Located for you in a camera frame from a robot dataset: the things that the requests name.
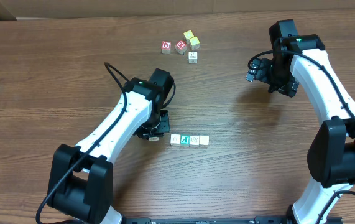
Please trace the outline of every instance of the yellow-green block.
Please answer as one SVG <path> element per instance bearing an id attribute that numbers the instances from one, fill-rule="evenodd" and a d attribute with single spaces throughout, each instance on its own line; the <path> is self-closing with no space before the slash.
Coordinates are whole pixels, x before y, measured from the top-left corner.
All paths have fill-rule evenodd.
<path id="1" fill-rule="evenodd" d="M 193 37 L 190 39 L 190 47 L 192 50 L 200 48 L 200 40 L 197 37 Z"/>
<path id="2" fill-rule="evenodd" d="M 193 37 L 194 37 L 194 34 L 190 30 L 184 33 L 184 38 L 185 38 L 186 43 L 188 43 L 188 40 L 190 40 Z"/>

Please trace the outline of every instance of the brown wooden surface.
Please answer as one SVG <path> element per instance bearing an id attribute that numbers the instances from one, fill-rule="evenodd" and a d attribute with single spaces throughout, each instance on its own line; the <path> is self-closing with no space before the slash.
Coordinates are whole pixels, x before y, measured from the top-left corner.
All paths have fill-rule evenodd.
<path id="1" fill-rule="evenodd" d="M 244 80 L 247 61 L 270 49 L 268 28 L 295 19 L 318 34 L 355 99 L 355 10 L 0 22 L 0 223 L 33 223 L 52 156 L 99 125 L 120 91 L 103 66 L 129 78 L 169 71 L 177 92 L 172 133 L 206 134 L 207 149 L 133 137 L 114 166 L 114 206 L 128 217 L 243 218 L 284 214 L 310 177 L 318 130 L 300 87 L 294 98 Z M 193 30 L 198 64 L 160 53 Z M 334 208 L 355 223 L 355 197 Z M 46 208 L 46 222 L 65 218 Z"/>

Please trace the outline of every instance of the wooden tabletop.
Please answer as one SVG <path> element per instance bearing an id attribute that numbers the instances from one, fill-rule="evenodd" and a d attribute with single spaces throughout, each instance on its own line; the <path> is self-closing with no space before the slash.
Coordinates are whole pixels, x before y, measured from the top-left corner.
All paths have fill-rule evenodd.
<path id="1" fill-rule="evenodd" d="M 318 34 L 355 99 L 355 10 L 0 22 L 0 223 L 33 223 L 53 153 L 74 146 L 121 95 L 104 68 L 148 79 L 172 74 L 171 133 L 210 136 L 207 149 L 134 136 L 114 166 L 114 207 L 127 217 L 246 218 L 283 215 L 310 178 L 307 151 L 319 128 L 302 87 L 296 97 L 245 81 L 247 61 L 271 49 L 268 28 L 295 19 Z M 201 47 L 160 53 L 192 30 Z M 332 215 L 355 223 L 355 197 Z M 66 216 L 46 208 L 44 222 Z"/>

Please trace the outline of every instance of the beige wall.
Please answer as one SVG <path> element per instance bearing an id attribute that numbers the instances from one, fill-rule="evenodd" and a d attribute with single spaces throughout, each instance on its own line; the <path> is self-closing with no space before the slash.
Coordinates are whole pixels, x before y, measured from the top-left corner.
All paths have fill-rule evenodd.
<path id="1" fill-rule="evenodd" d="M 355 0 L 0 0 L 0 15 L 36 18 L 354 8 Z"/>

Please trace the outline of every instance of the green cube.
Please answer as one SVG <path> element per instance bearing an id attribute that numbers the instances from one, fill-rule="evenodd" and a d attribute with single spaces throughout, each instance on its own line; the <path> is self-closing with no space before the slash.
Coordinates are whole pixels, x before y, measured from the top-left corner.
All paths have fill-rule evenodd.
<path id="1" fill-rule="evenodd" d="M 182 135 L 182 138 L 180 140 L 180 146 L 182 146 L 182 147 L 190 147 L 190 136 Z"/>

